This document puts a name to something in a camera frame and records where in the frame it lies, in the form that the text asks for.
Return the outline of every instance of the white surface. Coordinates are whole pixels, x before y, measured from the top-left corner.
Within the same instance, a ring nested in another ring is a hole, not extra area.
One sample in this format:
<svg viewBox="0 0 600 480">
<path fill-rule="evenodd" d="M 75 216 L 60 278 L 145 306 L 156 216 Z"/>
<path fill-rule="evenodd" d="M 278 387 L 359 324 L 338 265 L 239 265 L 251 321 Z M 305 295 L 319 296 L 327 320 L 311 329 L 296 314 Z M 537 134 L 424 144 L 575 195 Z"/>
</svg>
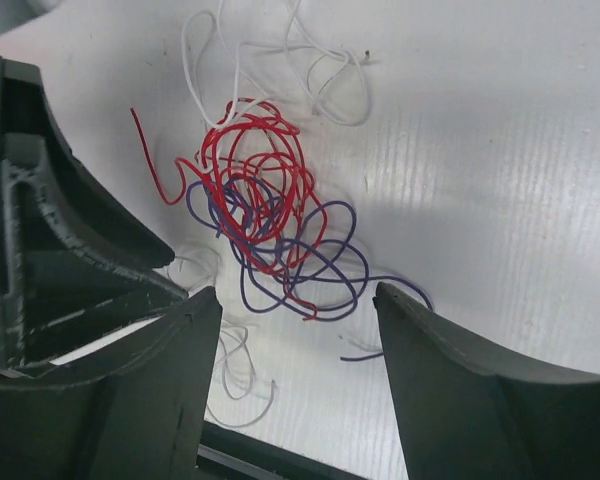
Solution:
<svg viewBox="0 0 600 480">
<path fill-rule="evenodd" d="M 229 41 L 280 34 L 280 2 L 228 3 Z M 192 156 L 202 133 L 179 28 L 204 6 L 215 2 L 70 0 L 0 38 L 0 54 L 42 68 L 76 156 L 175 247 L 194 237 L 219 248 L 183 207 L 161 205 L 128 108 L 175 187 L 171 159 Z M 290 99 L 283 113 L 302 128 L 318 178 L 354 198 L 376 263 L 422 284 L 442 315 L 479 334 L 600 373 L 600 0 L 306 0 L 301 18 L 325 42 L 370 51 L 365 126 L 312 117 L 281 58 L 250 65 Z M 219 117 L 231 65 L 217 43 L 202 65 Z M 224 264 L 219 296 L 237 313 L 235 265 Z M 336 325 L 282 312 L 257 322 L 250 347 L 279 391 L 246 433 L 363 476 L 404 478 L 382 362 L 337 360 L 356 353 L 338 334 L 377 341 L 369 296 Z M 264 404 L 230 405 L 216 383 L 210 401 L 228 421 Z"/>
</svg>

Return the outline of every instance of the white table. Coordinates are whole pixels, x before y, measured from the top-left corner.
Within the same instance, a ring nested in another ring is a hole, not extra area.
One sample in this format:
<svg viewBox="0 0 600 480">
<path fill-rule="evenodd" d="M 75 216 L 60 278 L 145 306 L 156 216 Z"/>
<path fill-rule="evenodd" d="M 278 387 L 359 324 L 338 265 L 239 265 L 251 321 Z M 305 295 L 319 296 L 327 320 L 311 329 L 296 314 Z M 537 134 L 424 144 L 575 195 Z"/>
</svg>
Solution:
<svg viewBox="0 0 600 480">
<path fill-rule="evenodd" d="M 42 68 L 75 155 L 176 249 L 191 238 L 217 249 L 224 241 L 184 207 L 162 205 L 129 107 L 175 188 L 171 159 L 192 156 L 203 132 L 179 30 L 205 6 L 215 1 L 68 0 L 0 38 L 1 55 Z M 285 12 L 276 0 L 228 0 L 228 39 L 279 36 Z M 600 0 L 306 0 L 301 18 L 324 42 L 370 51 L 374 106 L 363 127 L 312 116 L 282 59 L 247 65 L 288 95 L 283 110 L 302 129 L 310 166 L 354 199 L 375 263 L 425 286 L 464 327 L 600 373 Z M 230 62 L 215 44 L 202 65 L 219 115 Z M 219 298 L 239 314 L 236 272 L 224 256 Z M 337 358 L 359 353 L 338 335 L 378 341 L 370 295 L 334 325 L 281 311 L 255 321 L 259 375 L 279 389 L 245 433 L 363 476 L 404 478 L 383 362 Z M 216 382 L 210 402 L 237 422 L 264 405 L 257 396 L 231 404 Z"/>
</svg>

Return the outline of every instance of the tangled white wire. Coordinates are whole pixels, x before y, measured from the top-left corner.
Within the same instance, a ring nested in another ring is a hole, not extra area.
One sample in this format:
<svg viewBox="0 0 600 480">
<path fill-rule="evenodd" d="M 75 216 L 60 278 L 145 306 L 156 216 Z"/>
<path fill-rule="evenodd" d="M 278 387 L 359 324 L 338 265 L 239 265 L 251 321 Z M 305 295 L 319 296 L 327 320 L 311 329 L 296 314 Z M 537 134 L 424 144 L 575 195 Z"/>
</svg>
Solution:
<svg viewBox="0 0 600 480">
<path fill-rule="evenodd" d="M 203 272 L 194 283 L 189 285 L 181 285 L 183 288 L 189 291 L 190 295 L 195 295 L 195 293 L 207 286 L 215 285 L 215 280 L 220 265 L 220 256 L 215 250 L 206 247 L 190 248 L 185 252 L 185 255 L 177 255 L 175 257 L 175 261 L 166 268 L 165 276 L 169 280 L 174 281 L 171 269 L 177 266 L 178 272 L 181 273 L 185 263 L 190 263 L 195 268 L 199 268 Z M 249 328 L 246 324 L 237 323 L 235 320 L 230 319 L 228 315 L 223 315 L 222 323 L 220 325 L 220 338 L 218 339 L 218 348 L 220 349 L 222 356 L 214 363 L 212 374 L 214 374 L 218 368 L 221 369 L 222 387 L 227 397 L 232 401 L 240 401 L 248 397 L 253 392 L 256 381 L 258 380 L 258 375 L 251 357 L 251 352 L 247 346 L 248 338 Z M 227 339 L 231 339 L 236 342 L 236 346 L 231 350 L 227 349 Z M 246 380 L 240 378 L 240 376 L 234 371 L 230 361 L 232 357 L 236 356 L 241 351 L 244 351 L 248 363 Z M 229 386 L 230 382 L 233 384 L 234 388 L 241 390 L 242 393 L 240 395 L 233 394 Z M 269 410 L 273 405 L 273 401 L 275 400 L 275 380 L 271 380 L 270 388 L 271 391 L 267 405 L 257 417 L 248 422 L 240 424 L 223 422 L 214 414 L 209 403 L 207 403 L 207 413 L 218 425 L 224 428 L 239 429 L 250 427 L 258 423 L 267 415 L 267 413 L 269 413 Z"/>
<path fill-rule="evenodd" d="M 313 37 L 311 37 L 311 35 L 308 33 L 307 29 L 304 27 L 304 25 L 301 23 L 300 19 L 298 18 L 298 10 L 300 8 L 302 0 L 295 0 L 295 3 L 292 6 L 286 0 L 283 0 L 283 1 L 284 1 L 285 5 L 287 6 L 287 8 L 289 9 L 289 18 L 288 18 L 286 26 L 285 26 L 284 36 L 282 38 L 281 43 L 276 44 L 276 43 L 241 41 L 235 47 L 235 54 L 232 53 L 231 49 L 227 45 L 224 35 L 222 34 L 221 19 L 222 19 L 222 12 L 223 12 L 224 3 L 225 3 L 224 0 L 220 0 L 218 3 L 217 15 L 214 15 L 213 12 L 211 12 L 210 10 L 202 10 L 200 12 L 194 13 L 193 15 L 189 16 L 185 20 L 185 22 L 182 26 L 181 35 L 180 35 L 182 65 L 184 68 L 185 79 L 187 82 L 187 86 L 189 87 L 189 91 L 191 92 L 191 95 L 192 95 L 198 109 L 200 110 L 200 113 L 202 114 L 204 121 L 210 128 L 217 129 L 217 128 L 221 128 L 221 127 L 226 127 L 230 123 L 238 120 L 242 115 L 244 115 L 247 111 L 249 111 L 249 109 L 255 107 L 256 105 L 258 105 L 259 103 L 261 103 L 263 101 L 271 100 L 274 98 L 273 95 L 269 94 L 266 89 L 264 89 L 255 79 L 253 79 L 247 72 L 245 72 L 242 69 L 242 67 L 241 67 L 241 52 L 242 52 L 243 47 L 260 48 L 260 49 L 265 49 L 265 50 L 269 50 L 272 52 L 283 53 L 290 68 L 291 68 L 291 71 L 293 72 L 293 75 L 295 76 L 295 78 L 298 81 L 298 84 L 300 85 L 300 87 L 302 88 L 304 93 L 307 95 L 307 97 L 310 99 L 313 111 L 320 115 L 323 115 L 331 122 L 333 122 L 337 125 L 342 125 L 342 126 L 356 126 L 356 125 L 362 124 L 369 116 L 370 109 L 371 109 L 371 101 L 370 101 L 370 97 L 369 97 L 369 89 L 367 86 L 367 80 L 366 80 L 366 77 L 365 77 L 365 74 L 364 74 L 364 71 L 362 68 L 363 63 L 368 60 L 368 54 L 365 54 L 363 59 L 360 60 L 355 53 L 349 52 L 344 49 L 329 49 L 329 48 L 326 48 L 325 46 L 321 45 L 316 40 L 314 40 Z M 200 52 L 200 55 L 198 55 L 198 57 L 196 58 L 193 72 L 191 72 L 191 67 L 189 64 L 189 55 L 188 55 L 187 30 L 188 30 L 188 27 L 191 24 L 191 22 L 194 19 L 201 17 L 201 16 L 208 16 L 211 19 L 211 22 L 212 22 L 211 27 L 212 28 L 207 36 L 207 39 L 204 43 L 202 51 Z M 291 28 L 293 25 L 295 25 L 298 28 L 299 32 L 304 37 L 304 39 L 307 43 L 297 43 L 297 44 L 289 43 L 289 35 L 290 35 Z M 209 44 L 209 41 L 211 40 L 213 34 L 216 32 L 218 34 L 220 42 L 222 43 L 222 46 L 224 47 L 224 49 L 226 50 L 226 52 L 228 53 L 228 55 L 231 57 L 231 59 L 233 60 L 233 62 L 235 64 L 232 106 L 227 115 L 226 123 L 216 123 L 207 114 L 207 111 L 205 110 L 204 105 L 202 104 L 200 88 L 199 88 L 199 84 L 198 84 L 198 75 L 197 75 L 200 57 L 202 56 L 202 53 L 206 49 L 207 45 Z M 314 49 L 321 53 L 321 56 L 318 57 L 318 59 L 315 60 L 314 63 L 308 69 L 306 78 L 304 78 L 304 79 L 302 78 L 302 75 L 301 75 L 300 71 L 298 70 L 296 63 L 293 61 L 293 58 L 291 57 L 291 51 L 299 50 L 299 49 Z M 311 76 L 311 72 L 316 67 L 316 65 L 318 65 L 325 58 L 331 58 L 333 60 L 336 60 L 341 63 L 341 66 L 326 82 L 324 82 L 322 84 L 322 86 L 320 87 L 318 92 L 315 93 L 311 88 L 309 78 Z M 362 95 L 363 95 L 363 99 L 364 99 L 364 106 L 363 106 L 362 112 L 360 113 L 360 115 L 353 117 L 353 118 L 346 118 L 345 115 L 328 109 L 322 100 L 323 94 L 324 94 L 327 86 L 334 79 L 336 79 L 338 76 L 340 76 L 348 66 L 354 66 L 357 69 L 359 80 L 360 80 L 360 86 L 362 89 Z M 238 99 L 239 99 L 238 91 L 239 91 L 239 86 L 240 86 L 240 76 L 241 75 L 245 79 L 247 79 L 262 94 L 262 96 L 260 98 L 256 99 L 255 101 L 250 102 L 249 104 L 247 104 L 247 106 L 243 110 L 238 112 L 237 111 L 237 104 L 238 104 Z"/>
</svg>

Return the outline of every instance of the tangled red wire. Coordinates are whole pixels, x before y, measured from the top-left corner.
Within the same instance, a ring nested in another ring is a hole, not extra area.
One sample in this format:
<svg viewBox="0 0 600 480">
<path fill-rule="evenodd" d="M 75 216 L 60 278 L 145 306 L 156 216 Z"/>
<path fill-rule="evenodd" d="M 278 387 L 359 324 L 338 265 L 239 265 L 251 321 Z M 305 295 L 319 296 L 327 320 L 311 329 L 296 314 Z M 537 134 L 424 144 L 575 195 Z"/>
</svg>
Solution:
<svg viewBox="0 0 600 480">
<path fill-rule="evenodd" d="M 254 100 L 241 98 L 239 102 Z M 300 130 L 287 122 L 269 102 L 260 102 L 233 123 L 228 122 L 232 102 L 227 104 L 223 119 L 228 125 L 207 132 L 196 154 L 196 162 L 178 157 L 175 160 L 181 189 L 169 200 L 158 178 L 147 147 L 140 121 L 131 109 L 142 141 L 145 157 L 158 192 L 167 205 L 175 205 L 187 191 L 184 167 L 193 170 L 204 184 L 209 200 L 220 211 L 218 217 L 224 233 L 240 249 L 254 270 L 282 279 L 287 298 L 304 307 L 315 318 L 317 307 L 294 296 L 288 276 L 300 267 L 311 253 L 300 246 L 285 251 L 285 258 L 255 254 L 253 245 L 275 244 L 283 238 L 303 238 L 317 249 L 328 226 L 328 216 L 321 210 L 317 228 L 302 230 L 307 209 L 322 204 L 315 192 L 315 178 L 307 169 L 298 140 Z"/>
</svg>

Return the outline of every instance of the red string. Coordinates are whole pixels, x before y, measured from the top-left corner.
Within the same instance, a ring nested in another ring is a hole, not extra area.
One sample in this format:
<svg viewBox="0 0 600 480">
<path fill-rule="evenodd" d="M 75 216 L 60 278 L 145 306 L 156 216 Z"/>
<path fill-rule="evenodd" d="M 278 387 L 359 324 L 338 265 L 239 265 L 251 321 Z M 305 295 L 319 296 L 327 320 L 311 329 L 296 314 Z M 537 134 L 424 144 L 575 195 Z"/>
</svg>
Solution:
<svg viewBox="0 0 600 480">
<path fill-rule="evenodd" d="M 239 101 L 250 103 L 253 99 L 242 98 Z M 226 123 L 231 107 L 232 102 L 229 102 L 223 119 L 218 123 Z M 310 308 L 313 313 L 306 319 L 314 319 L 317 315 L 316 305 L 294 296 L 285 281 L 288 272 L 300 267 L 311 255 L 310 252 L 295 246 L 288 251 L 286 258 L 273 258 L 268 262 L 254 255 L 249 248 L 249 245 L 297 238 L 301 233 L 305 237 L 303 241 L 313 248 L 322 243 L 328 225 L 324 210 L 318 228 L 314 229 L 316 231 L 301 232 L 305 211 L 321 206 L 321 202 L 315 193 L 315 178 L 305 164 L 298 127 L 284 120 L 273 104 L 261 102 L 227 127 L 209 130 L 196 154 L 196 163 L 202 168 L 185 158 L 175 159 L 180 175 L 180 192 L 174 200 L 169 200 L 158 178 L 134 109 L 131 109 L 131 114 L 162 201 L 167 205 L 180 202 L 187 191 L 184 167 L 193 170 L 221 211 L 223 233 L 234 241 L 234 245 L 255 270 L 282 278 L 286 298 Z M 266 151 L 245 154 L 244 151 L 254 148 L 249 140 L 259 139 L 262 143 L 263 135 Z M 231 192 L 248 201 L 248 208 L 232 201 Z M 279 197 L 273 204 L 271 194 Z"/>
</svg>

